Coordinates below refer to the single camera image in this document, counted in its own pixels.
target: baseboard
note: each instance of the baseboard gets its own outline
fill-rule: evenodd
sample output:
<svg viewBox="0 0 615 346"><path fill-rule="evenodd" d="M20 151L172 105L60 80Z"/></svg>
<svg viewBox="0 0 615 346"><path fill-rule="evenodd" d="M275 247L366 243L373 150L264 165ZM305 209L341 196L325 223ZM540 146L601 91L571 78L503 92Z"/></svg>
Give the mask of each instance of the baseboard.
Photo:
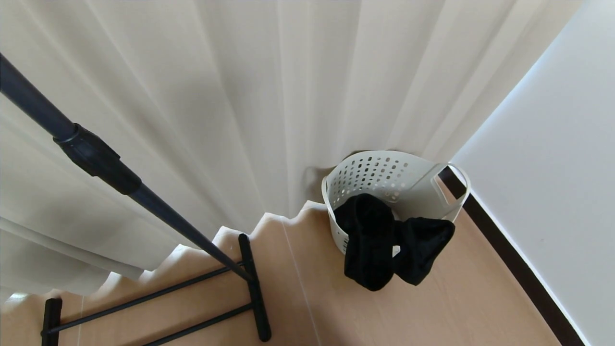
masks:
<svg viewBox="0 0 615 346"><path fill-rule="evenodd" d="M439 176L456 198L465 193L466 187L450 168L446 168ZM463 208L525 290L562 346L584 346L577 332L534 272L471 194Z"/></svg>

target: black velvet fabric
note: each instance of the black velvet fabric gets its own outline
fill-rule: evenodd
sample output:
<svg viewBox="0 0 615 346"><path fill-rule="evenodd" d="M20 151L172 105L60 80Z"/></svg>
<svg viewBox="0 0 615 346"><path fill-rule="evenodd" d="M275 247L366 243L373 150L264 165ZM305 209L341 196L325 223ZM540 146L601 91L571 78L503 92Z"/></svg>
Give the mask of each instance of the black velvet fabric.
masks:
<svg viewBox="0 0 615 346"><path fill-rule="evenodd" d="M348 234L344 274L370 291L383 288L393 274L413 285L421 283L455 229L448 220L397 221L389 206L367 193L335 209L335 219ZM395 257L393 245L401 248Z"/></svg>

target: wall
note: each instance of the wall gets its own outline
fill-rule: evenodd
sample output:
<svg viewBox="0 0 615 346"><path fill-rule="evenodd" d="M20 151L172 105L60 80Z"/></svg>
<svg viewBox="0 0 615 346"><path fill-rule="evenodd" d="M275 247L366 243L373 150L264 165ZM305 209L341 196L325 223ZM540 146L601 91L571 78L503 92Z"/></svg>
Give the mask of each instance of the wall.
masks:
<svg viewBox="0 0 615 346"><path fill-rule="evenodd" d="M615 1L587 1L452 160L591 345L615 345Z"/></svg>

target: beige curtain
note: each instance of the beige curtain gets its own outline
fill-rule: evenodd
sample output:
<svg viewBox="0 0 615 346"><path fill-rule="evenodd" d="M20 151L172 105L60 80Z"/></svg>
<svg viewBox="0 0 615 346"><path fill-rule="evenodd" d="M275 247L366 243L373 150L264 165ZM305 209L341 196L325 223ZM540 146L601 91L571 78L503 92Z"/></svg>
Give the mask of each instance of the beige curtain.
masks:
<svg viewBox="0 0 615 346"><path fill-rule="evenodd" d="M265 211L295 215L356 150L447 161L578 6L4 1L0 47L213 238L221 225L250 232ZM0 102L4 294L88 294L185 243Z"/></svg>

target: pole connector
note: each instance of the pole connector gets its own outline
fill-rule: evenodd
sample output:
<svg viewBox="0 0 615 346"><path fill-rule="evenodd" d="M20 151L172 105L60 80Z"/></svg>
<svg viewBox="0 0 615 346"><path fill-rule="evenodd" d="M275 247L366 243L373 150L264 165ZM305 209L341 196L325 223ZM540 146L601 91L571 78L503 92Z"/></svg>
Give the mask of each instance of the pole connector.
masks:
<svg viewBox="0 0 615 346"><path fill-rule="evenodd" d="M97 135L75 124L73 135L65 140L54 138L62 151L92 177L99 177L123 195L141 186L141 178L131 171L120 156Z"/></svg>

